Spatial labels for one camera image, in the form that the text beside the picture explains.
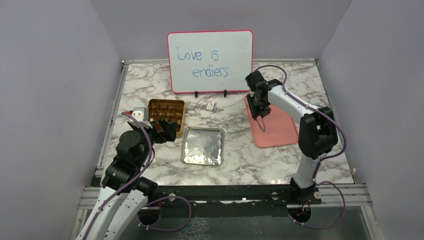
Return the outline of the pink silicone tongs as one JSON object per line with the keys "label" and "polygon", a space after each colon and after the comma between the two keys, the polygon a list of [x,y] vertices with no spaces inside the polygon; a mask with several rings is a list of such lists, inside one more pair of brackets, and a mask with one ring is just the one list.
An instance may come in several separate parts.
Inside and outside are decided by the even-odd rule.
{"label": "pink silicone tongs", "polygon": [[266,131],[264,119],[262,117],[257,117],[256,122],[258,124],[259,129],[264,133]]}

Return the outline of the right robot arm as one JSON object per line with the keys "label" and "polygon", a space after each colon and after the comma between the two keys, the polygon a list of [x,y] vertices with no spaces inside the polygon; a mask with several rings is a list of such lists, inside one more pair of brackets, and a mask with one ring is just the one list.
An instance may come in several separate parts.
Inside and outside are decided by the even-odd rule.
{"label": "right robot arm", "polygon": [[314,179],[319,162],[338,143],[333,111],[328,107],[317,108],[298,98],[277,79],[266,81],[258,70],[250,73],[245,80],[252,91],[246,99],[253,120],[268,116],[271,106],[275,106],[299,125],[298,146],[302,155],[290,180],[288,196],[292,202],[300,204],[316,185]]}

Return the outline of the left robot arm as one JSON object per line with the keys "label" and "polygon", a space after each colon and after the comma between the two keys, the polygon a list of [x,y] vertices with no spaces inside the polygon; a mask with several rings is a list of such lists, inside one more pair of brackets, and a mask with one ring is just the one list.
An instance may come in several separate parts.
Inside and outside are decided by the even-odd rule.
{"label": "left robot arm", "polygon": [[130,118],[119,137],[116,156],[106,168],[94,208],[78,240],[117,240],[137,212],[157,200],[157,183],[142,177],[154,157],[154,144],[173,142],[178,123],[165,119],[143,125]]}

